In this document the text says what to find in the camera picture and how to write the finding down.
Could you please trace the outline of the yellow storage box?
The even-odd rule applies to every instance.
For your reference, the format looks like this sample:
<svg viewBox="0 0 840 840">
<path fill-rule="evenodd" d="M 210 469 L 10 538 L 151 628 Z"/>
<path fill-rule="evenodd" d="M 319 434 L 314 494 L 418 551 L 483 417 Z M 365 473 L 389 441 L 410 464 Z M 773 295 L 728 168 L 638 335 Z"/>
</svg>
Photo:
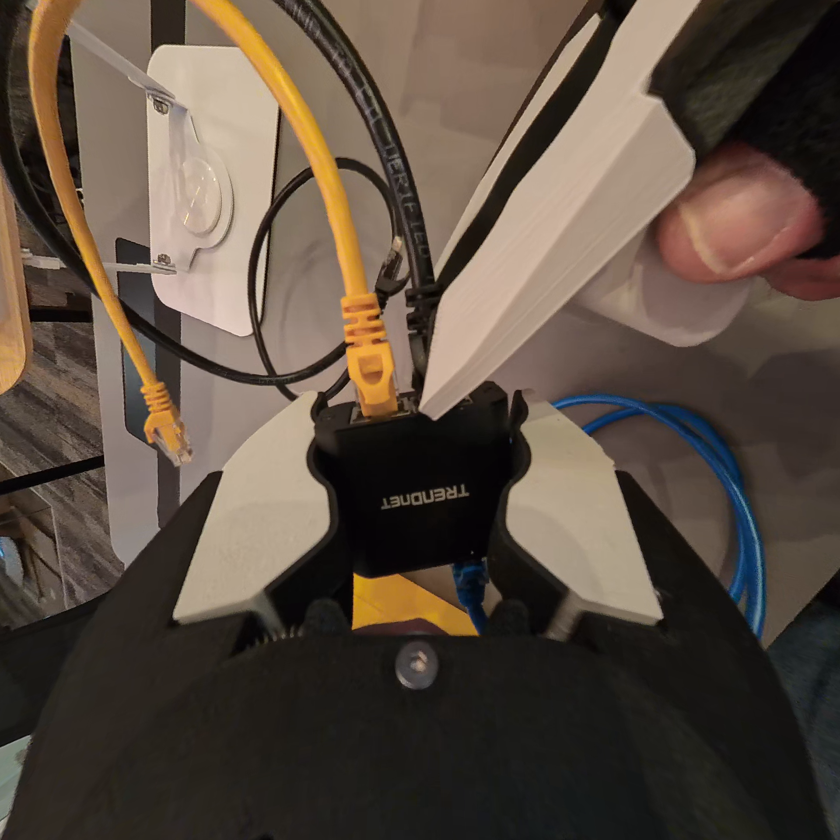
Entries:
<svg viewBox="0 0 840 840">
<path fill-rule="evenodd" d="M 478 633 L 459 606 L 426 591 L 401 575 L 368 579 L 353 577 L 354 631 L 385 624 L 424 620 L 448 635 L 476 636 Z"/>
</svg>

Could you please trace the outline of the wooden board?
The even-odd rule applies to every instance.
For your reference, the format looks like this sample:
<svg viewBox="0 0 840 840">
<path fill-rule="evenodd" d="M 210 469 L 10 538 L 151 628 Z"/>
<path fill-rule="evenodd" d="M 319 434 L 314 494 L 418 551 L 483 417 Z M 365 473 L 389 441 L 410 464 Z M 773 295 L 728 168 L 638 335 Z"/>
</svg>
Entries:
<svg viewBox="0 0 840 840">
<path fill-rule="evenodd" d="M 33 352 L 17 211 L 1 174 L 1 394 L 25 376 Z"/>
</svg>

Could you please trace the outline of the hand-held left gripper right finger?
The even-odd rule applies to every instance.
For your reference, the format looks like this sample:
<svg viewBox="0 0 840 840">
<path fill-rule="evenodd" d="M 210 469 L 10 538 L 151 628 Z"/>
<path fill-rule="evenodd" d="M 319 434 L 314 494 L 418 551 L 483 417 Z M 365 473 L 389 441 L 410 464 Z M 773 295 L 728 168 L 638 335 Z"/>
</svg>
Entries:
<svg viewBox="0 0 840 840">
<path fill-rule="evenodd" d="M 586 613 L 646 627 L 664 617 L 613 461 L 531 391 L 511 401 L 511 478 L 489 576 L 541 637 L 569 638 Z"/>
</svg>

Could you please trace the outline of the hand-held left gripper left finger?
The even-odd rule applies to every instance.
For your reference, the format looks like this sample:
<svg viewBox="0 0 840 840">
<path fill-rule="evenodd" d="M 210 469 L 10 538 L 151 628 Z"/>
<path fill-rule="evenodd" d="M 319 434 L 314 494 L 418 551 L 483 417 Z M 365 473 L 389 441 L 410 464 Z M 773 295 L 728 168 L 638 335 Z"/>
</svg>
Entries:
<svg viewBox="0 0 840 840">
<path fill-rule="evenodd" d="M 335 490 L 316 463 L 306 392 L 252 434 L 222 471 L 177 598 L 181 624 L 237 613 L 302 624 L 351 577 Z"/>
</svg>

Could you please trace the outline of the person's right hand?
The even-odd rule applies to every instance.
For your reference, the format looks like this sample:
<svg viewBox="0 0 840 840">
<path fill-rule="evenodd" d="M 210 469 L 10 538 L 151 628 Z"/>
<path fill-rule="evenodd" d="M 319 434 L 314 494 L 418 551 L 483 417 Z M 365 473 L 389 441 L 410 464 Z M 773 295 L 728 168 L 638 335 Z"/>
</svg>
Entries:
<svg viewBox="0 0 840 840">
<path fill-rule="evenodd" d="M 657 221 L 665 266 L 682 280 L 761 277 L 802 301 L 839 297 L 838 257 L 804 258 L 826 233 L 814 196 L 789 170 L 745 143 L 726 143 L 697 168 Z"/>
</svg>

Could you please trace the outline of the clear plastic bracket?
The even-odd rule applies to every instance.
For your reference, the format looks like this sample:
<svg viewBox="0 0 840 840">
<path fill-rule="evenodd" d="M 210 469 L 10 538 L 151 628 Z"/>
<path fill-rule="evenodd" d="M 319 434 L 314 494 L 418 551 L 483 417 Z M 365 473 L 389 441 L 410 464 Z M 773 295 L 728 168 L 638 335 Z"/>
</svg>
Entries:
<svg viewBox="0 0 840 840">
<path fill-rule="evenodd" d="M 233 217 L 233 188 L 224 163 L 198 138 L 189 108 L 153 79 L 79 24 L 67 33 L 74 46 L 118 70 L 148 101 L 150 251 L 155 271 L 190 270 L 196 253 L 219 245 Z"/>
</svg>

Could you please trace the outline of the black network switch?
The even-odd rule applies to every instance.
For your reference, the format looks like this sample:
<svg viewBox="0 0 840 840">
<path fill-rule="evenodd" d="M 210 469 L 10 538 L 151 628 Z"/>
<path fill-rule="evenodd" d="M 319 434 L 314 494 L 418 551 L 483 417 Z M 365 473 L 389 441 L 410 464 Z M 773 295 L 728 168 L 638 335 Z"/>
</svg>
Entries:
<svg viewBox="0 0 840 840">
<path fill-rule="evenodd" d="M 397 413 L 329 406 L 314 433 L 353 572 L 374 579 L 483 560 L 511 473 L 508 396 L 482 383 L 438 420 L 413 392 Z"/>
</svg>

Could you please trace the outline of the white mounting plate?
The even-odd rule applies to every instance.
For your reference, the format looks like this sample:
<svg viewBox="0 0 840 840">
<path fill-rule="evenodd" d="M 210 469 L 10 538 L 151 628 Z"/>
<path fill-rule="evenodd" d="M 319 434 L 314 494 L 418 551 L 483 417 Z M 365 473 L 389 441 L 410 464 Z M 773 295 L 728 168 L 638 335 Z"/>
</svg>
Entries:
<svg viewBox="0 0 840 840">
<path fill-rule="evenodd" d="M 235 47 L 164 45 L 153 53 L 148 74 L 189 108 L 199 140 L 224 163 L 233 188 L 233 217 L 222 242 L 199 250 L 188 272 L 155 276 L 154 291 L 169 308 L 248 336 L 249 258 L 273 197 L 277 103 Z"/>
</svg>

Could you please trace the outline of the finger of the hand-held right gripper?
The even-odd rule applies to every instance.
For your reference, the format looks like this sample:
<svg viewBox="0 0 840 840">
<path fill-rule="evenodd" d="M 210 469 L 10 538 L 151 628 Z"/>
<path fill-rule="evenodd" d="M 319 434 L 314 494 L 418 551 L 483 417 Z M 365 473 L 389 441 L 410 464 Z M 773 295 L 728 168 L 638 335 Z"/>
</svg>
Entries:
<svg viewBox="0 0 840 840">
<path fill-rule="evenodd" d="M 444 270 L 457 245 L 487 201 L 492 187 L 496 184 L 504 164 L 510 158 L 517 143 L 524 137 L 528 127 L 539 116 L 562 80 L 566 78 L 575 61 L 581 56 L 584 47 L 590 43 L 596 31 L 596 23 L 591 24 L 590 20 L 595 17 L 596 12 L 579 12 L 541 69 L 490 159 L 476 190 L 435 265 L 435 270 Z"/>
<path fill-rule="evenodd" d="M 444 291 L 419 411 L 486 380 L 688 183 L 696 154 L 650 83 L 700 2 L 635 2 L 571 114 Z"/>
</svg>

